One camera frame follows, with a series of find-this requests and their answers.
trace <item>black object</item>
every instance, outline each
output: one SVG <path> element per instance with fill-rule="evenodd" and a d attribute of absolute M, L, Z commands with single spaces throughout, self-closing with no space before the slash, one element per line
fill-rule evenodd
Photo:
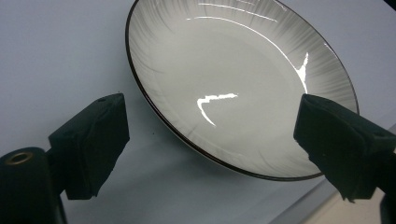
<path fill-rule="evenodd" d="M 98 194 L 129 141 L 123 94 L 101 98 L 49 136 L 52 146 L 28 147 L 0 159 L 0 222 L 66 223 L 59 194 Z"/>
<path fill-rule="evenodd" d="M 304 94 L 294 138 L 344 199 L 370 199 L 380 187 L 396 202 L 394 134 L 336 102 Z"/>

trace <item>white plate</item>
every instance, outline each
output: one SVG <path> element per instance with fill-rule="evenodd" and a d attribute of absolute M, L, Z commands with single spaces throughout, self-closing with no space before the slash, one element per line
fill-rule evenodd
<path fill-rule="evenodd" d="M 329 44 L 277 1 L 139 0 L 126 44 L 134 77 L 167 126 L 244 174 L 320 175 L 292 137 L 303 93 L 358 112 Z"/>

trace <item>white tabletop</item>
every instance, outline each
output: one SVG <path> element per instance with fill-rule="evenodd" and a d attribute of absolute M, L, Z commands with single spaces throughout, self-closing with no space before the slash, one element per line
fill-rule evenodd
<path fill-rule="evenodd" d="M 131 141 L 98 198 L 71 202 L 63 195 L 69 223 L 279 223 L 310 213 L 298 206 L 307 198 L 317 204 L 333 192 L 323 177 L 288 183 L 235 173 L 175 137 L 132 77 L 124 29 L 133 2 L 0 0 L 0 155 L 49 149 L 47 137 L 93 100 L 125 94 Z M 361 114 L 392 126 L 393 9 L 380 0 L 283 2 L 340 57 Z"/>

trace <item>ceramic plate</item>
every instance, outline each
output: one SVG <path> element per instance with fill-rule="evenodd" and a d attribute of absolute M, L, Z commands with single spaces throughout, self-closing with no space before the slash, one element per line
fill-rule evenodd
<path fill-rule="evenodd" d="M 126 44 L 134 77 L 166 125 L 244 174 L 320 175 L 292 137 L 303 93 L 358 112 L 329 44 L 277 1 L 135 1 Z"/>

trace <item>plate rim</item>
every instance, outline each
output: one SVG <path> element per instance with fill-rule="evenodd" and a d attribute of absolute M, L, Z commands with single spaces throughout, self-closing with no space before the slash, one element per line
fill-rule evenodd
<path fill-rule="evenodd" d="M 192 149 L 194 149 L 195 151 L 199 152 L 201 155 L 207 157 L 208 159 L 210 159 L 211 161 L 214 161 L 224 167 L 227 167 L 233 171 L 236 171 L 237 173 L 241 173 L 244 175 L 250 175 L 253 177 L 257 177 L 260 179 L 266 179 L 266 180 L 273 180 L 273 181 L 282 181 L 282 182 L 290 182 L 290 181 L 301 181 L 301 180 L 308 180 L 308 179 L 313 179 L 316 177 L 320 177 L 323 175 L 322 172 L 319 172 L 317 174 L 314 175 L 303 175 L 303 176 L 295 176 L 295 177 L 278 177 L 278 176 L 270 176 L 270 175 L 260 175 L 260 174 L 256 174 L 244 169 L 241 169 L 237 166 L 231 165 L 228 162 L 222 161 L 221 159 L 211 155 L 210 153 L 208 153 L 207 151 L 205 151 L 203 148 L 198 147 L 196 144 L 194 144 L 190 139 L 188 139 L 183 133 L 181 133 L 164 115 L 163 113 L 160 111 L 160 109 L 154 104 L 154 102 L 151 100 L 151 98 L 149 97 L 148 93 L 146 92 L 145 88 L 143 87 L 142 82 L 139 79 L 139 76 L 134 68 L 134 62 L 132 60 L 132 56 L 131 56 L 131 51 L 130 51 L 130 45 L 129 45 L 129 27 L 130 27 L 130 22 L 131 22 L 131 18 L 132 15 L 134 13 L 134 9 L 137 6 L 138 2 L 141 0 L 135 0 L 133 5 L 131 6 L 131 9 L 128 13 L 128 17 L 127 17 L 127 21 L 126 21 L 126 26 L 125 26 L 125 45 L 126 45 L 126 53 L 128 56 L 128 62 L 129 65 L 131 67 L 132 73 L 134 75 L 134 79 L 136 81 L 137 86 L 139 87 L 140 91 L 143 93 L 143 96 L 145 97 L 146 101 L 148 102 L 148 104 L 150 105 L 151 109 L 154 110 L 154 112 L 157 114 L 157 116 L 160 118 L 160 120 L 179 138 L 181 139 L 187 146 L 191 147 Z M 355 88 L 353 86 L 352 80 L 350 79 L 349 73 L 347 72 L 346 68 L 344 67 L 344 64 L 342 63 L 342 61 L 340 60 L 340 58 L 338 57 L 338 55 L 336 54 L 336 52 L 333 50 L 333 48 L 330 46 L 329 42 L 323 37 L 323 35 L 311 24 L 309 23 L 306 19 L 304 19 L 300 14 L 298 14 L 297 12 L 295 12 L 294 10 L 292 10 L 290 7 L 286 6 L 285 4 L 274 0 L 277 3 L 279 3 L 280 5 L 282 5 L 283 7 L 286 7 L 288 10 L 290 10 L 291 12 L 293 12 L 294 14 L 296 14 L 297 16 L 299 16 L 304 22 L 306 22 L 306 24 L 308 24 L 312 29 L 315 30 L 315 32 L 326 42 L 326 44 L 328 45 L 328 48 L 330 48 L 330 50 L 333 52 L 334 56 L 336 57 L 336 59 L 339 61 L 339 63 L 341 64 L 342 68 L 344 69 L 344 71 L 346 72 L 346 78 L 349 81 L 350 87 L 352 89 L 353 92 L 353 96 L 355 98 L 355 103 L 356 103 L 356 113 L 359 115 L 360 113 L 360 108 L 359 108 L 359 102 L 358 102 L 358 97 L 355 91 Z"/>

